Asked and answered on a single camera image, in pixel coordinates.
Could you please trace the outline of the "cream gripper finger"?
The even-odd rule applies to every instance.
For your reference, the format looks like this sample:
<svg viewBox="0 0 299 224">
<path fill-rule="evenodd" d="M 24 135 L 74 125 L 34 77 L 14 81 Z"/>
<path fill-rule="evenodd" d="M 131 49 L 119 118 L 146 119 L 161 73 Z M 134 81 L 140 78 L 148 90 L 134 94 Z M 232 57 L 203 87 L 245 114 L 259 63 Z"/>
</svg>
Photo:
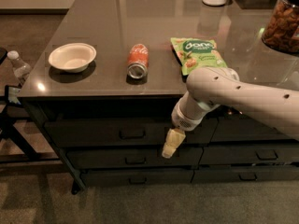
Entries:
<svg viewBox="0 0 299 224">
<path fill-rule="evenodd" d="M 182 144 L 186 134 L 179 128 L 170 129 L 166 135 L 162 156 L 170 159 L 176 152 L 177 148 Z"/>
</svg>

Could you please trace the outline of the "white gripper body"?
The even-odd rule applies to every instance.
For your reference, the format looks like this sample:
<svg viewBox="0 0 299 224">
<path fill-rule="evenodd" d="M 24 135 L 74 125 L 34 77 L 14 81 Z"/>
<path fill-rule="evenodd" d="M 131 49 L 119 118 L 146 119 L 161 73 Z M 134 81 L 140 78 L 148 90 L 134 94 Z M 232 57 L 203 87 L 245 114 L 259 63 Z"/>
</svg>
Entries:
<svg viewBox="0 0 299 224">
<path fill-rule="evenodd" d="M 202 119 L 189 119 L 180 110 L 179 103 L 176 103 L 172 114 L 171 120 L 176 128 L 180 128 L 182 131 L 193 131 L 202 121 Z"/>
</svg>

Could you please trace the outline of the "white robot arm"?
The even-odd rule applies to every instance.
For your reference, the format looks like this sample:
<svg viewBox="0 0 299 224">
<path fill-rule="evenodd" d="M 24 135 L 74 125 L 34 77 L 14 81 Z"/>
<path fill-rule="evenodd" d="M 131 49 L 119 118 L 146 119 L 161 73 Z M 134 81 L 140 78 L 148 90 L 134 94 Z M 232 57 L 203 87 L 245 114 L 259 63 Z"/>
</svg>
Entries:
<svg viewBox="0 0 299 224">
<path fill-rule="evenodd" d="M 176 103 L 174 127 L 166 135 L 162 156 L 169 159 L 204 116 L 221 105 L 299 139 L 299 91 L 241 82 L 231 68 L 200 67 L 186 80 L 186 92 Z"/>
</svg>

